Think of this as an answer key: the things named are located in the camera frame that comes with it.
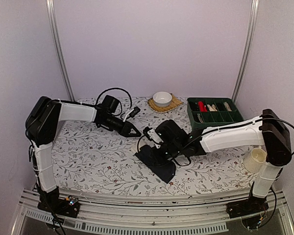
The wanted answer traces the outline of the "aluminium frame post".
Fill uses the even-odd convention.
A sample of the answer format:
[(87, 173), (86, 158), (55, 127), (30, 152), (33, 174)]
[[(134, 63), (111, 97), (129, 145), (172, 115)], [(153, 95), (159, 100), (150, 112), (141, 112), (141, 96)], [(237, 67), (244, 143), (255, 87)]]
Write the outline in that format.
[(236, 79), (234, 91), (232, 93), (232, 100), (234, 103), (236, 103), (238, 100), (239, 93), (243, 84), (245, 70), (247, 68), (252, 40), (253, 40), (256, 24), (257, 24), (258, 9), (259, 9), (259, 0), (252, 0), (248, 26), (247, 26), (247, 34), (245, 39), (245, 46), (243, 49), (243, 55), (242, 55), (241, 63), (239, 66), (239, 71), (238, 71), (238, 76)]
[(54, 1), (53, 0), (46, 0), (46, 7), (47, 7), (47, 14), (49, 18), (49, 24), (50, 24), (50, 29), (51, 29), (51, 35), (53, 37), (53, 42), (55, 46), (55, 51), (56, 51), (56, 56), (58, 59), (61, 75), (63, 78), (64, 86), (67, 92), (67, 95), (69, 97), (70, 101), (75, 101), (75, 96), (74, 92), (72, 89), (72, 85), (69, 79), (65, 59), (64, 59), (64, 54), (63, 50), (61, 47), (61, 42), (60, 42), (60, 35), (58, 32), (58, 26), (57, 26), (57, 21), (56, 21), (56, 13), (54, 9)]

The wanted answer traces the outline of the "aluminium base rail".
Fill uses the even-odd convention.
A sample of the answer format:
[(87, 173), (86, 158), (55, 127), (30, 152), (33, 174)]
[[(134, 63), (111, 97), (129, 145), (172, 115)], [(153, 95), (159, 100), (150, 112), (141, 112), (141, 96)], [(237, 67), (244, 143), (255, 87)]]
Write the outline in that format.
[(63, 217), (62, 230), (95, 235), (294, 235), (294, 221), (281, 190), (267, 197), (262, 227), (249, 230), (230, 218), (226, 205), (248, 197), (247, 189), (202, 195), (121, 196), (60, 190), (79, 199), (77, 218)]

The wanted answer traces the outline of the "woven straw mat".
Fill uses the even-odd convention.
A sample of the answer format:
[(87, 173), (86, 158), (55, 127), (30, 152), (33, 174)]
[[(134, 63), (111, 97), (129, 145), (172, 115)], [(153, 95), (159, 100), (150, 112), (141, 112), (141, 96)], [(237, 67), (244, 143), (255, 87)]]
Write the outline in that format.
[(147, 104), (156, 113), (165, 113), (182, 105), (183, 102), (172, 93), (158, 92), (147, 101)]

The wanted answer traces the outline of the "white ceramic bowl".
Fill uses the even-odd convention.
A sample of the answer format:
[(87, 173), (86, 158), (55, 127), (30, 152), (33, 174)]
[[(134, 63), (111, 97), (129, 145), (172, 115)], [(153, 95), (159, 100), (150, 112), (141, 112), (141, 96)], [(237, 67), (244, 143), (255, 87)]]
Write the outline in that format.
[(172, 102), (172, 95), (168, 92), (157, 92), (152, 96), (153, 102), (158, 107), (167, 107)]

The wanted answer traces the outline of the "left aluminium frame post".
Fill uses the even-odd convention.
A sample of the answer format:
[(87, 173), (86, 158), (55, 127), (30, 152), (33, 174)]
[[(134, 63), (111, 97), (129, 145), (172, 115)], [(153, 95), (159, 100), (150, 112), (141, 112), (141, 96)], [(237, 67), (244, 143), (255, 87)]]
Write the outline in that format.
[(47, 7), (47, 14), (49, 18), (49, 24), (50, 24), (50, 29), (51, 29), (51, 35), (53, 37), (53, 42), (55, 46), (55, 51), (56, 51), (56, 56), (58, 59), (61, 75), (63, 78), (64, 86), (67, 92), (67, 95), (69, 97), (70, 101), (75, 101), (75, 96), (74, 92), (72, 89), (72, 85), (69, 79), (65, 59), (64, 59), (64, 54), (63, 50), (61, 47), (61, 42), (60, 42), (60, 35), (58, 32), (58, 26), (57, 26), (57, 21), (56, 21), (56, 13), (54, 9), (54, 1), (53, 0), (46, 0), (46, 7)]

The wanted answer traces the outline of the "green compartment organizer box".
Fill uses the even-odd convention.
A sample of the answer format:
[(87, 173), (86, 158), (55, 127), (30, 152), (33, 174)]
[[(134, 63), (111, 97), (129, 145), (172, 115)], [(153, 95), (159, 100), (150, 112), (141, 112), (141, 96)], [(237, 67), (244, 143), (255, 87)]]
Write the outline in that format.
[[(192, 112), (189, 102), (204, 102), (207, 112)], [(215, 105), (217, 112), (210, 112), (207, 104)], [(243, 121), (243, 117), (230, 98), (213, 97), (189, 97), (187, 98), (187, 113), (191, 128), (205, 129), (206, 127), (223, 126)]]

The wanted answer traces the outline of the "black striped underwear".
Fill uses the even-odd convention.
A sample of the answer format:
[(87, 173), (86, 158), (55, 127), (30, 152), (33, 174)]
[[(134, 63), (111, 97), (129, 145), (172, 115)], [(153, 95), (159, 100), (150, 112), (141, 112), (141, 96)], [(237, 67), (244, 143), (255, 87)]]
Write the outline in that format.
[(199, 112), (199, 111), (200, 111), (200, 108), (199, 108), (197, 102), (192, 102), (192, 101), (191, 101), (191, 102), (189, 102), (188, 104), (189, 104), (190, 109), (191, 109), (192, 112)]

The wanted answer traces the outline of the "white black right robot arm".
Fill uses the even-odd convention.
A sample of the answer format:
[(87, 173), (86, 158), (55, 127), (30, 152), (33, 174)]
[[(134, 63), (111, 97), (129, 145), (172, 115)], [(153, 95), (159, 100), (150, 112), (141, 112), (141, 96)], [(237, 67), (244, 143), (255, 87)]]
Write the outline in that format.
[(138, 147), (138, 156), (152, 170), (168, 167), (164, 173), (156, 174), (166, 183), (174, 174), (172, 161), (183, 155), (187, 159), (217, 150), (246, 145), (264, 146), (267, 152), (265, 163), (252, 183), (247, 199), (228, 203), (226, 211), (230, 218), (266, 211), (267, 195), (283, 167), (294, 154), (291, 149), (290, 123), (281, 120), (271, 109), (247, 121), (233, 124), (195, 129), (186, 133), (172, 119), (162, 122), (157, 128), (146, 128), (144, 134), (154, 147), (147, 144)]

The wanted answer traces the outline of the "cream plastic cup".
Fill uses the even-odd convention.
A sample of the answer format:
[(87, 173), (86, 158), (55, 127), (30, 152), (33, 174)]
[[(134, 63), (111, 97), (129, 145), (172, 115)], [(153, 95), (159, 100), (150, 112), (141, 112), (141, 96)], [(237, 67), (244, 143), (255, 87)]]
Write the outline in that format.
[(257, 173), (265, 162), (266, 157), (267, 152), (265, 150), (259, 147), (253, 148), (244, 157), (244, 167), (251, 173)]

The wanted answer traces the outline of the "red rolled cloth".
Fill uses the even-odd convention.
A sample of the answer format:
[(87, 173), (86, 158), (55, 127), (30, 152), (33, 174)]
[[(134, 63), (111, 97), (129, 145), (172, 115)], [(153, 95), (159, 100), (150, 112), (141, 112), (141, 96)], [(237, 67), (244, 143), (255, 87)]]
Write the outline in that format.
[(197, 104), (198, 104), (199, 110), (201, 112), (207, 112), (207, 109), (206, 109), (206, 106), (205, 106), (204, 102), (199, 101)]

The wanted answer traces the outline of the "beige rolled cloth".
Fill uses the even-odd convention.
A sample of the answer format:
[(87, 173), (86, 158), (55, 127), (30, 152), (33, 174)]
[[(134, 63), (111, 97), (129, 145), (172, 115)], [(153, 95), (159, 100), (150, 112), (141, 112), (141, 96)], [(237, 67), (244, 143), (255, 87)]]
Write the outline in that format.
[(215, 107), (215, 105), (209, 105), (207, 104), (207, 108), (209, 109), (210, 112), (217, 112), (217, 108)]

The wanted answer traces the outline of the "dark navy underwear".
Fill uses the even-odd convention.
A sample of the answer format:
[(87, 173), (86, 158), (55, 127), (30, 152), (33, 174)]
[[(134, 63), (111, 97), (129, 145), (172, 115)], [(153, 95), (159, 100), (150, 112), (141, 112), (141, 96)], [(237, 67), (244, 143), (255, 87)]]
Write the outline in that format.
[(176, 165), (156, 147), (145, 144), (135, 156), (166, 184), (175, 176)]

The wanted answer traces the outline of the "right aluminium frame post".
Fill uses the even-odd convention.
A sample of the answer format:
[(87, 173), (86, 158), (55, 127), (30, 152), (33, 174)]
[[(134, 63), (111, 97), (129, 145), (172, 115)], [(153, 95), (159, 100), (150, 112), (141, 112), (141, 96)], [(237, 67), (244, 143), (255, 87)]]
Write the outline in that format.
[(243, 55), (242, 55), (241, 63), (239, 66), (239, 71), (238, 71), (238, 76), (236, 79), (234, 91), (232, 93), (232, 100), (234, 103), (236, 103), (238, 100), (239, 93), (243, 84), (245, 70), (247, 68), (252, 40), (253, 40), (256, 24), (257, 24), (258, 9), (259, 9), (259, 0), (252, 0), (248, 26), (247, 26), (247, 34), (245, 39), (245, 46), (243, 49)]

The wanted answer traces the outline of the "floral tablecloth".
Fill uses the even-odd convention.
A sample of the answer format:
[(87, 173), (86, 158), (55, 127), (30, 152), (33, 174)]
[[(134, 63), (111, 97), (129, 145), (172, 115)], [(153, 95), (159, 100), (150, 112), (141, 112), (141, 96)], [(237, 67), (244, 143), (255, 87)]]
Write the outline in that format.
[(249, 188), (256, 174), (243, 164), (251, 146), (219, 150), (186, 159), (164, 183), (134, 155), (147, 139), (125, 138), (94, 123), (58, 124), (52, 148), (53, 172), (62, 189), (122, 196), (181, 196)]

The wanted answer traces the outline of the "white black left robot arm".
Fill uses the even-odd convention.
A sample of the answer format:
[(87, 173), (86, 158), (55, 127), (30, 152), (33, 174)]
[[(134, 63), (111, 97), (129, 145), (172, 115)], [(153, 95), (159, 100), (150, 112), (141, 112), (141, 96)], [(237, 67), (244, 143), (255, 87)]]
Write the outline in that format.
[(58, 123), (62, 121), (92, 122), (99, 128), (115, 131), (123, 137), (140, 137), (140, 131), (129, 121), (140, 109), (131, 108), (125, 118), (115, 115), (120, 101), (106, 95), (102, 103), (94, 105), (51, 99), (42, 96), (25, 121), (25, 135), (30, 141), (29, 160), (37, 177), (40, 204), (52, 212), (60, 212), (63, 205), (74, 203), (59, 198), (59, 187), (53, 175), (51, 151)]

